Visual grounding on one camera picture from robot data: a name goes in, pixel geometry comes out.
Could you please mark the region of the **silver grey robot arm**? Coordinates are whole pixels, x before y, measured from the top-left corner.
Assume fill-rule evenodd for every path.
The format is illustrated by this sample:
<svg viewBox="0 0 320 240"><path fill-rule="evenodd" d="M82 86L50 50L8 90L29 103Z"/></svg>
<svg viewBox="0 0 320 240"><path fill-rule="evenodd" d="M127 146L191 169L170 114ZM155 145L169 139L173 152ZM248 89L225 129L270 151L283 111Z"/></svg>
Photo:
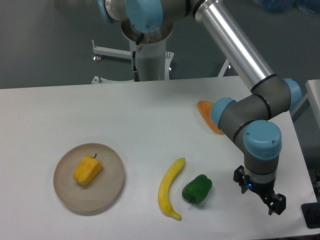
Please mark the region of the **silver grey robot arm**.
<svg viewBox="0 0 320 240"><path fill-rule="evenodd" d="M99 0L97 6L105 22L121 23L130 41L135 82L165 79L165 50L159 44L166 41L175 21L192 15L204 25L251 92L240 101L221 98L209 112L244 154L244 164L233 179L242 192L256 193L270 214L281 214L286 197L275 193L274 185L282 134L270 119L299 103L299 85L272 71L219 0Z"/></svg>

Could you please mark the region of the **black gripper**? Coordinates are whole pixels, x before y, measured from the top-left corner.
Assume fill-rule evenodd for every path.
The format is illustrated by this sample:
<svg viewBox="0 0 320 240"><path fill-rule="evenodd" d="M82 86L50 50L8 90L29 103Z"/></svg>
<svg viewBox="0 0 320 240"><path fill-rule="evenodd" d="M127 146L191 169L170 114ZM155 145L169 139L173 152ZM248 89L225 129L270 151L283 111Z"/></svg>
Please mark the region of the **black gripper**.
<svg viewBox="0 0 320 240"><path fill-rule="evenodd" d="M245 170L240 165L233 173L233 181L238 183L241 193L250 190L260 196L261 200L268 207L268 214L281 215L286 209L286 197L283 194L274 193L276 171L269 174L257 174Z"/></svg>

